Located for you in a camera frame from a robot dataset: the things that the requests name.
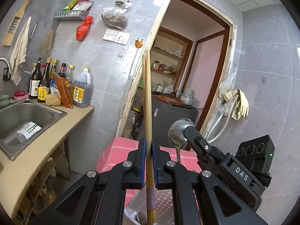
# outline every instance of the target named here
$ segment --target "faucet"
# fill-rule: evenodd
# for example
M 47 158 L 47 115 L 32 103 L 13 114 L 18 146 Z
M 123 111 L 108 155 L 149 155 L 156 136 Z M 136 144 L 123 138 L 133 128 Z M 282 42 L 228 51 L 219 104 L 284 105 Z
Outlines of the faucet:
M 5 58 L 5 57 L 0 57 L 0 62 L 5 62 L 5 64 L 8 67 L 8 72 L 9 72 L 9 74 L 11 74 L 12 71 L 13 71 L 13 69 L 11 67 L 11 63 L 9 62 L 9 60 L 7 58 Z

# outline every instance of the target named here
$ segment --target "white rubber gloves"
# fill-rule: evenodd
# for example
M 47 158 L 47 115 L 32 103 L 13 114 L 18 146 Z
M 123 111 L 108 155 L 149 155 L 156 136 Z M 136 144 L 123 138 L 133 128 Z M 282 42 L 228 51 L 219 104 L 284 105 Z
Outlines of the white rubber gloves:
M 224 90 L 223 99 L 225 101 L 230 101 L 235 95 L 238 95 L 238 99 L 232 111 L 232 118 L 235 120 L 239 120 L 242 116 L 245 118 L 249 113 L 249 102 L 245 96 L 245 94 L 241 91 L 241 89 L 237 88 L 236 90 Z

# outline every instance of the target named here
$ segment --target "kitchen sink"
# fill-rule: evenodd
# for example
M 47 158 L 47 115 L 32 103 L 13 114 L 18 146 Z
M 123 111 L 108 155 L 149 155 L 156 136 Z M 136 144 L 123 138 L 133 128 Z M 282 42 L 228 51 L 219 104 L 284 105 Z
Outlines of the kitchen sink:
M 63 118 L 67 113 L 32 99 L 18 101 L 0 110 L 0 148 L 11 160 L 40 134 Z M 34 122 L 41 127 L 29 139 L 19 140 L 17 131 Z

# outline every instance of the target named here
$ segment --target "countertop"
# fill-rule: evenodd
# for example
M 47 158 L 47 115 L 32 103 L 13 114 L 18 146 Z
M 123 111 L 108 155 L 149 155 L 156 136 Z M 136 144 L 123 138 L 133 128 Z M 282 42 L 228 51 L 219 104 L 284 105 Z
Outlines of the countertop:
M 55 107 L 67 115 L 38 136 L 14 161 L 0 150 L 0 202 L 14 219 L 33 179 L 47 159 L 65 140 L 71 130 L 94 110 L 93 106 L 73 109 Z

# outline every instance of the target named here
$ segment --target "pink tablecloth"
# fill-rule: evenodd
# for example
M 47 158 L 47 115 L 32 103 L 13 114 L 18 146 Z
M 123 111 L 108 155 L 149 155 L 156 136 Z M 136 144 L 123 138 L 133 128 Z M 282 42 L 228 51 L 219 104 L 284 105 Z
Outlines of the pink tablecloth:
M 116 137 L 110 142 L 105 148 L 103 153 L 100 155 L 97 162 L 97 171 L 102 173 L 109 171 L 120 162 L 127 160 L 128 153 L 136 150 L 139 142 L 132 139 L 126 139 Z M 176 150 L 175 148 L 160 147 L 162 151 L 169 152 L 171 160 L 176 161 Z M 181 150 L 181 164 L 186 167 L 187 170 L 201 172 L 201 168 L 197 164 L 196 154 L 193 152 Z M 138 190 L 127 190 L 125 198 L 125 206 L 130 202 Z

